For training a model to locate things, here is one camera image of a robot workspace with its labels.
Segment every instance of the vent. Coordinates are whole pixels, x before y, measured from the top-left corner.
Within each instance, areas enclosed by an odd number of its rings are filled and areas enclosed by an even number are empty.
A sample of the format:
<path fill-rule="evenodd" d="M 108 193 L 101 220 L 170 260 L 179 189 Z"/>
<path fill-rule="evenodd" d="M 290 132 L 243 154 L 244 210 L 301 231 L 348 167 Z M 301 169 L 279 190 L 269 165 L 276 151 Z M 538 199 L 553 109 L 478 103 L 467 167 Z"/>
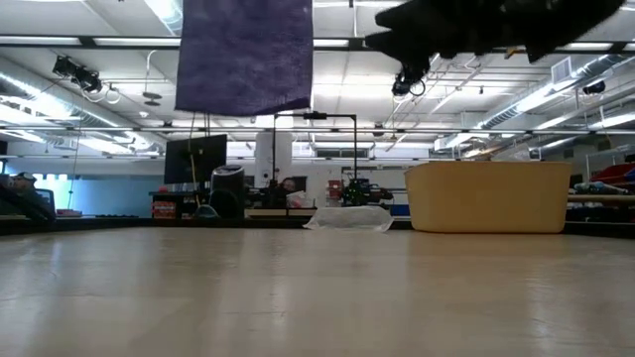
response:
<path fill-rule="evenodd" d="M 597 143 L 598 152 L 606 150 L 611 150 L 611 142 L 609 142 L 608 140 L 602 140 L 601 142 Z"/>
<path fill-rule="evenodd" d="M 355 151 L 353 149 L 317 149 L 317 158 L 353 158 Z M 357 158 L 368 158 L 368 149 L 357 149 Z"/>
<path fill-rule="evenodd" d="M 573 149 L 566 149 L 563 151 L 563 156 L 565 157 L 565 159 L 571 159 L 574 156 L 574 150 Z"/>
<path fill-rule="evenodd" d="M 558 84 L 572 77 L 572 58 L 567 57 L 552 66 L 552 83 Z"/>

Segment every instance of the purple cloth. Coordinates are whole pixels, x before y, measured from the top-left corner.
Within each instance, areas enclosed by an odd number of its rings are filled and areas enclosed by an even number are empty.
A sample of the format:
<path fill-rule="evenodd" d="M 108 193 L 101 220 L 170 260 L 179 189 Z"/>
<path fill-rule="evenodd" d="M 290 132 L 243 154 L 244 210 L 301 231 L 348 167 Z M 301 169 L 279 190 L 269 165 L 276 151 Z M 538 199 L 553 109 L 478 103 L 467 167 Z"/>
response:
<path fill-rule="evenodd" d="M 186 0 L 177 109 L 253 116 L 310 106 L 312 0 Z"/>

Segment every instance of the window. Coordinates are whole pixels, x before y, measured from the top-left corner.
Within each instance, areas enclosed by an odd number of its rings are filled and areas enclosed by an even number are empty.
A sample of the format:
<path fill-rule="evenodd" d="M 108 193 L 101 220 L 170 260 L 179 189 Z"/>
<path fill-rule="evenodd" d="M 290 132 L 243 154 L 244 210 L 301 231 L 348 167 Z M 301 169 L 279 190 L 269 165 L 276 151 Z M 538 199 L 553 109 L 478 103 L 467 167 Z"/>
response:
<path fill-rule="evenodd" d="M 353 149 L 317 149 L 318 158 L 353 158 Z M 368 149 L 357 149 L 357 158 L 368 158 Z"/>

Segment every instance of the storage bin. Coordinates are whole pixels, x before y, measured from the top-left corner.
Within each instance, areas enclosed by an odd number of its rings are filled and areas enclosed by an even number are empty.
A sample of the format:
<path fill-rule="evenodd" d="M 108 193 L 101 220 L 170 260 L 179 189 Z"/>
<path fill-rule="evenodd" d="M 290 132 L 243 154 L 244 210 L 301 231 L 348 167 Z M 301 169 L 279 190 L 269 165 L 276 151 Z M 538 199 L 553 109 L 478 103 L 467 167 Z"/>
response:
<path fill-rule="evenodd" d="M 413 227 L 441 233 L 560 233 L 568 163 L 439 162 L 406 172 Z"/>

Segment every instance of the computer monitor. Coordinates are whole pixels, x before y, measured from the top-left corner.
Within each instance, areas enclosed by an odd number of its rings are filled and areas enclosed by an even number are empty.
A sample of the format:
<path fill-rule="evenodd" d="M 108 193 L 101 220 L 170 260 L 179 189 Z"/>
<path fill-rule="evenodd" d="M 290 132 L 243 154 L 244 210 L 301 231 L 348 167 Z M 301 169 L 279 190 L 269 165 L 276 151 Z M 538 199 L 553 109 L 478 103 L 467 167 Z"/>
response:
<path fill-rule="evenodd" d="M 168 142 L 164 183 L 192 182 L 192 160 L 196 182 L 210 181 L 214 169 L 227 163 L 227 136 Z"/>

